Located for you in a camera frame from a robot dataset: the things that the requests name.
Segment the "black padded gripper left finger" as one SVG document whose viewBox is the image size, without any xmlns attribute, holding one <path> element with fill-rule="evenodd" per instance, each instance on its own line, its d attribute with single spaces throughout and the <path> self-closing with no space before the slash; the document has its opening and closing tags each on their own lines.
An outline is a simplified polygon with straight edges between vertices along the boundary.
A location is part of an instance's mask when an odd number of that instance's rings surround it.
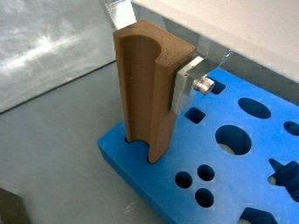
<svg viewBox="0 0 299 224">
<path fill-rule="evenodd" d="M 99 0 L 114 28 L 121 30 L 137 22 L 131 0 Z"/>
</svg>

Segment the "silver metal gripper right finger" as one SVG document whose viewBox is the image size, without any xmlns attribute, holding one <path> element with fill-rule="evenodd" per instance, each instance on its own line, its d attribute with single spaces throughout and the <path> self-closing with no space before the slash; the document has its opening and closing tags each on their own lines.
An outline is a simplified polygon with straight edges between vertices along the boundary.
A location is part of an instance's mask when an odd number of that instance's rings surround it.
<svg viewBox="0 0 299 224">
<path fill-rule="evenodd" d="M 232 50 L 209 38 L 200 38 L 197 52 L 192 60 L 176 74 L 173 90 L 173 112 L 180 115 L 193 103 L 194 92 L 208 95 L 216 81 L 209 73 L 218 68 L 232 56 Z"/>
</svg>

